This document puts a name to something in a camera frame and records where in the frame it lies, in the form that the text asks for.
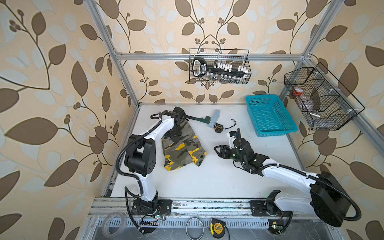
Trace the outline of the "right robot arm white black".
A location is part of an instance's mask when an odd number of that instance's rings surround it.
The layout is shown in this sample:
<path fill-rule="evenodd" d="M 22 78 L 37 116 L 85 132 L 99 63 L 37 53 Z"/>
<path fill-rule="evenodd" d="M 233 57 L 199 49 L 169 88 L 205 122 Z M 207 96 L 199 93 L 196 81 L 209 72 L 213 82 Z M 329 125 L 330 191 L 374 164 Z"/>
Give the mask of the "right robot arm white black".
<path fill-rule="evenodd" d="M 328 172 L 309 173 L 283 165 L 270 157 L 255 153 L 241 131 L 227 134 L 228 145 L 214 147 L 218 157 L 240 163 L 240 169 L 261 177 L 275 179 L 300 191 L 299 194 L 272 191 L 263 204 L 254 206 L 258 212 L 276 216 L 283 212 L 316 215 L 326 224 L 340 227 L 344 221 L 356 222 L 362 211 L 336 178 Z"/>

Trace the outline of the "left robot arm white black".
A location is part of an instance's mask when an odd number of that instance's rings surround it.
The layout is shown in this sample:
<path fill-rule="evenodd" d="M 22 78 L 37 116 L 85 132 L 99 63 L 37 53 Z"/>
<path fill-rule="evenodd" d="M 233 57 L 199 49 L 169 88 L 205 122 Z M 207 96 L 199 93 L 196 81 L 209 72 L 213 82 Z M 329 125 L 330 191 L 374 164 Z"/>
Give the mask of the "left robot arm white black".
<path fill-rule="evenodd" d="M 134 194 L 125 187 L 125 196 L 134 198 L 133 209 L 140 216 L 164 215 L 171 210 L 171 200 L 159 200 L 151 173 L 157 162 L 156 142 L 163 137 L 181 136 L 185 111 L 175 107 L 172 111 L 165 110 L 150 118 L 158 122 L 140 135 L 131 135 L 116 163 L 119 175 L 137 181 L 139 193 Z"/>

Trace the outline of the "camouflage yellow green trousers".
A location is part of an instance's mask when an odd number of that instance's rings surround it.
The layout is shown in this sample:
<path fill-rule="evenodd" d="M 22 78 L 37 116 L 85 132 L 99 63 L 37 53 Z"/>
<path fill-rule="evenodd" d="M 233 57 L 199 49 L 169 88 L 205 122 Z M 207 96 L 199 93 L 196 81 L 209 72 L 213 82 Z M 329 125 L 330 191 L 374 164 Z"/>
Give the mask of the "camouflage yellow green trousers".
<path fill-rule="evenodd" d="M 180 127 L 180 135 L 162 138 L 165 155 L 164 168 L 167 171 L 173 171 L 189 164 L 195 164 L 199 167 L 207 156 L 206 150 L 204 150 L 188 120 L 182 120 Z"/>

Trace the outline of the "teal plastic basket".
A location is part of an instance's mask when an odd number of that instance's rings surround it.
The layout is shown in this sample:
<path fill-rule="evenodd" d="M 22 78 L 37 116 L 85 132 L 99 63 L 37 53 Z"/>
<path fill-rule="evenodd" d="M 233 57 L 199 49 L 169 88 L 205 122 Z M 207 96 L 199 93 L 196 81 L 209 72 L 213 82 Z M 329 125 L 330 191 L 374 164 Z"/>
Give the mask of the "teal plastic basket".
<path fill-rule="evenodd" d="M 247 111 L 258 137 L 276 137 L 296 132 L 297 125 L 276 95 L 245 98 Z"/>

